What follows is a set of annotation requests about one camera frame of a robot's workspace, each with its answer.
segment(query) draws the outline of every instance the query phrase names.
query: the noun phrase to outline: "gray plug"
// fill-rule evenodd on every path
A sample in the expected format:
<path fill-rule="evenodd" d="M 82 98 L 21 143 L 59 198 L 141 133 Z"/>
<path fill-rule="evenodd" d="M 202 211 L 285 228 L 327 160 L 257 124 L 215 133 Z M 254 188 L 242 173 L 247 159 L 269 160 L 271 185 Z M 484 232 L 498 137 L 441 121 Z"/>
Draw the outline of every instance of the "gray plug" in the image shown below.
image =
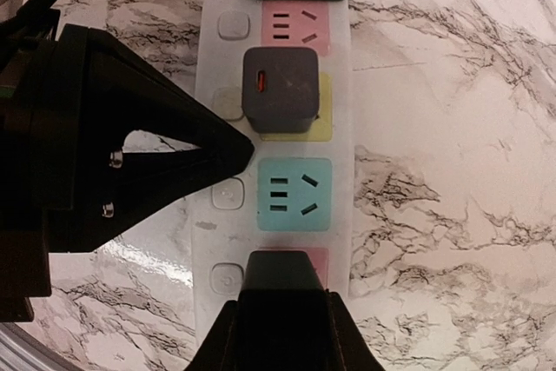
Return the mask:
<path fill-rule="evenodd" d="M 253 48 L 243 58 L 243 113 L 261 134 L 303 133 L 319 113 L 319 60 L 309 48 Z"/>

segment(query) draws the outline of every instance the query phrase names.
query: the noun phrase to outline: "teal outlet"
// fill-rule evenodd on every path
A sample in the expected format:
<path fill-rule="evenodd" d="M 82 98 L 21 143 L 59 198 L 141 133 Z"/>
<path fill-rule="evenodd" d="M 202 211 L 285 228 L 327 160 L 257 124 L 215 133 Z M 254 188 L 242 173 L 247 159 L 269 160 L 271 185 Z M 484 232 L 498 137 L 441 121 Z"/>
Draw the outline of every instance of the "teal outlet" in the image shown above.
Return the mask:
<path fill-rule="evenodd" d="M 332 163 L 324 158 L 261 160 L 257 207 L 257 223 L 261 230 L 329 230 Z"/>

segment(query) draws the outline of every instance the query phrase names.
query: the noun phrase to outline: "power switch button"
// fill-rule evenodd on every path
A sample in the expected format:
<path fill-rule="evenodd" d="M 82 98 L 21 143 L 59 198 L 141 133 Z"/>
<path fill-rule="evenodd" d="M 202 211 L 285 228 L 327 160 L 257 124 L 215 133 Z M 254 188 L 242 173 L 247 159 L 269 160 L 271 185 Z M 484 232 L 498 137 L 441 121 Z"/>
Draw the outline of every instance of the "power switch button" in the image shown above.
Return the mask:
<path fill-rule="evenodd" d="M 249 36 L 249 15 L 238 10 L 224 12 L 218 18 L 218 35 L 225 41 L 241 41 Z"/>
<path fill-rule="evenodd" d="M 220 210 L 237 210 L 243 206 L 245 188 L 241 180 L 230 178 L 212 188 L 212 203 Z"/>
<path fill-rule="evenodd" d="M 210 274 L 210 287 L 218 295 L 238 295 L 242 290 L 243 268 L 237 264 L 216 264 Z"/>

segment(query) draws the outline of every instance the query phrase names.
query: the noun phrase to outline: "white button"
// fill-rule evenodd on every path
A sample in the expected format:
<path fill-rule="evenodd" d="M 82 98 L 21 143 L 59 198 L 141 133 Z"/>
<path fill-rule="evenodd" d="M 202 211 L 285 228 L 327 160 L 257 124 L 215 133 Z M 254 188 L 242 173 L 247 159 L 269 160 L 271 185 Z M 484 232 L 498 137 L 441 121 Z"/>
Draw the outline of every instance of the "white button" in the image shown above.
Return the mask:
<path fill-rule="evenodd" d="M 219 295 L 238 295 L 242 290 L 243 268 L 237 264 L 216 264 L 210 274 L 210 287 Z"/>
<path fill-rule="evenodd" d="M 237 210 L 243 206 L 245 192 L 243 183 L 230 178 L 212 187 L 212 203 L 220 210 Z"/>
<path fill-rule="evenodd" d="M 212 111 L 225 121 L 240 121 L 243 118 L 242 90 L 239 87 L 217 90 L 212 99 Z"/>
<path fill-rule="evenodd" d="M 218 18 L 218 35 L 226 41 L 239 41 L 247 38 L 249 27 L 249 16 L 244 12 L 229 10 Z"/>

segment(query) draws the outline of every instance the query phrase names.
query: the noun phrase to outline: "yellow outlet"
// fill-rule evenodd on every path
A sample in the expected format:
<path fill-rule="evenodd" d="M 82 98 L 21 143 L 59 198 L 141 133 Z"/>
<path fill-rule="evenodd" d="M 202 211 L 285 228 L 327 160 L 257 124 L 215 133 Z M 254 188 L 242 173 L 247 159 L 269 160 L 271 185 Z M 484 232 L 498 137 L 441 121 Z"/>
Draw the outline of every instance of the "yellow outlet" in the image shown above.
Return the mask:
<path fill-rule="evenodd" d="M 332 80 L 320 73 L 321 106 L 311 129 L 303 134 L 261 134 L 263 141 L 275 142 L 328 142 L 332 140 Z"/>

